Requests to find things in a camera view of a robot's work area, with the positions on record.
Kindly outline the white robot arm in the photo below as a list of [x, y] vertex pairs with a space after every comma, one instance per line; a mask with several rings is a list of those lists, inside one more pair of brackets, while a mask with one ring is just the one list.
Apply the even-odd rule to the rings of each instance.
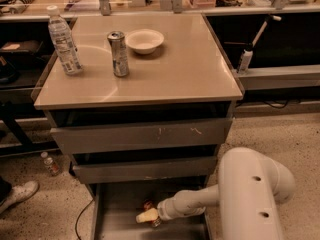
[[138, 223], [198, 216], [219, 206], [223, 240], [285, 240], [277, 205], [292, 199], [295, 179], [283, 164], [250, 148], [221, 158], [218, 183], [181, 190], [136, 216]]

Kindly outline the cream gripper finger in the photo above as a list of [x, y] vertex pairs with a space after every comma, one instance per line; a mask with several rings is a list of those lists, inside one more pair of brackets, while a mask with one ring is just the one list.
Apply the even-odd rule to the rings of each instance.
[[158, 210], [156, 208], [151, 208], [146, 210], [136, 216], [137, 223], [144, 223], [144, 222], [153, 222], [156, 221], [159, 217]]

